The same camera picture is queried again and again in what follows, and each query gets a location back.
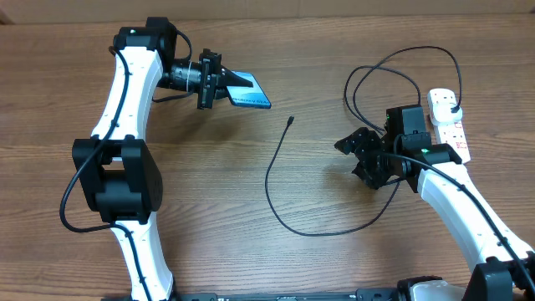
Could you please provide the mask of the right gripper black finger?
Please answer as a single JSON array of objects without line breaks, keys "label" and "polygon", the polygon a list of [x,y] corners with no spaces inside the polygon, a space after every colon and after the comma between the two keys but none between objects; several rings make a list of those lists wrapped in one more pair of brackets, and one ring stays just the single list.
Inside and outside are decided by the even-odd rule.
[{"label": "right gripper black finger", "polygon": [[352,170],[352,173],[355,174],[360,180],[371,180],[372,173],[369,168],[368,161],[359,161],[356,167]]},{"label": "right gripper black finger", "polygon": [[338,140],[334,144],[334,148],[345,155],[348,155],[350,153],[355,153],[357,148],[361,145],[363,141],[363,136],[360,133],[354,132],[351,135],[348,135],[347,137]]}]

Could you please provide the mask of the blue Samsung Galaxy smartphone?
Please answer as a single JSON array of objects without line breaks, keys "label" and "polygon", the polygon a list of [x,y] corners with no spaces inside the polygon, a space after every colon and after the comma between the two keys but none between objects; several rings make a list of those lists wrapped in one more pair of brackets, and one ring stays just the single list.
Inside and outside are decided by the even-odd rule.
[{"label": "blue Samsung Galaxy smartphone", "polygon": [[228,86],[229,100],[237,107],[250,107],[258,109],[270,109],[271,102],[265,95],[260,84],[253,74],[234,71],[234,74],[252,83],[252,87]]}]

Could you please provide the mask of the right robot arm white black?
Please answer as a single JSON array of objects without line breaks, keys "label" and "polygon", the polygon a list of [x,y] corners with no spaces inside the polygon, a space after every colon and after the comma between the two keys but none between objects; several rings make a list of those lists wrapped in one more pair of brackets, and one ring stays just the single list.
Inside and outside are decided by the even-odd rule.
[{"label": "right robot arm white black", "polygon": [[534,298],[533,248],[492,210],[454,149],[432,142],[420,105],[388,109],[383,136],[361,127],[334,146],[355,154],[353,173],[370,188],[392,176],[407,181],[440,216],[471,270],[465,288],[435,276],[401,280],[393,299],[513,300],[516,289]]}]

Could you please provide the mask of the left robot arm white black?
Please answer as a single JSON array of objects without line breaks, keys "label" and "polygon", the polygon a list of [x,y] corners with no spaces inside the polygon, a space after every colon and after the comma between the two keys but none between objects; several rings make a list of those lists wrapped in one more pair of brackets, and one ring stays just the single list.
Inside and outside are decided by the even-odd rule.
[{"label": "left robot arm white black", "polygon": [[146,144],[155,91],[173,89],[177,99],[193,94],[198,109],[229,99],[237,107],[268,109],[271,103],[252,74],[222,65],[222,56],[204,49],[198,60],[176,58],[184,34],[165,17],[149,17],[143,27],[123,27],[110,52],[115,76],[104,112],[91,136],[72,147],[76,172],[62,197],[80,183],[88,207],[100,214],[122,250],[131,281],[129,300],[177,300],[176,281],[166,264],[157,227],[163,181]]}]

